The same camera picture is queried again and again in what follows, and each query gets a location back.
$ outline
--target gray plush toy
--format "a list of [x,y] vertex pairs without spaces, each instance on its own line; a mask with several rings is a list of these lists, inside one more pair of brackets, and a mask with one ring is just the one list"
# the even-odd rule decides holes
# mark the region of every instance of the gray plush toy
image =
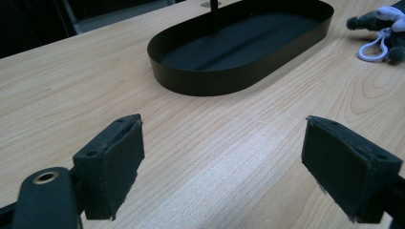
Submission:
[[359,51],[359,57],[366,61],[377,61],[386,59],[391,64],[405,62],[405,0],[401,0],[391,7],[381,7],[375,11],[368,12],[359,18],[353,17],[347,21],[349,30],[380,31],[378,39],[384,42],[386,38],[388,49],[386,54],[382,53],[381,58],[374,60],[364,59]]

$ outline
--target plush toy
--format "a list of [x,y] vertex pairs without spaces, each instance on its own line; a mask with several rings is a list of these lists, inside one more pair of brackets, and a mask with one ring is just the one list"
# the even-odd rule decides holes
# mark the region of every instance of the plush toy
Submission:
[[363,50],[359,50],[359,57],[366,61],[378,61],[386,59],[391,64],[405,62],[405,0],[401,0],[391,7],[381,7],[368,12],[359,18],[353,17],[347,21],[347,27],[351,31],[369,30],[380,31],[377,40],[362,49],[381,41],[383,53],[375,58],[366,58]]

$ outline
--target light wood surface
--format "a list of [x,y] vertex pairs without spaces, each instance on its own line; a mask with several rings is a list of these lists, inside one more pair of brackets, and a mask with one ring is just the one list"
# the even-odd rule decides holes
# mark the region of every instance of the light wood surface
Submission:
[[[220,7],[233,0],[222,0]],[[346,20],[395,1],[326,0],[328,37],[254,86],[193,97],[154,78],[146,46],[209,11],[188,0],[0,60],[0,205],[116,118],[141,114],[146,159],[115,221],[85,228],[387,228],[349,222],[301,163],[308,115],[336,120],[405,159],[405,65],[356,57]]]

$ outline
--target screw hole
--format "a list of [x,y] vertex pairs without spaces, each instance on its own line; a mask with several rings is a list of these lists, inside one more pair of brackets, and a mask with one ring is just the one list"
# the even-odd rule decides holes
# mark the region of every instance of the screw hole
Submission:
[[38,175],[38,177],[36,177],[36,178],[33,180],[33,183],[34,183],[34,184],[44,184],[44,183],[48,183],[48,182],[51,182],[51,181],[53,181],[54,179],[56,179],[58,176],[59,176],[59,173],[58,173],[58,172],[50,171],[50,172],[47,172],[47,173]]
[[388,159],[386,156],[383,156],[383,155],[376,155],[378,158],[380,158],[380,159]]
[[97,154],[96,151],[90,151],[86,153],[86,156],[95,156]]

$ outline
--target black oval tray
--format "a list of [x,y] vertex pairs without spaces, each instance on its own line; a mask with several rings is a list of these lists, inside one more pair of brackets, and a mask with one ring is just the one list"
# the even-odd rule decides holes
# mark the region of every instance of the black oval tray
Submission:
[[155,78],[196,96],[231,94],[277,70],[328,33],[317,0],[242,1],[160,32],[148,44]]

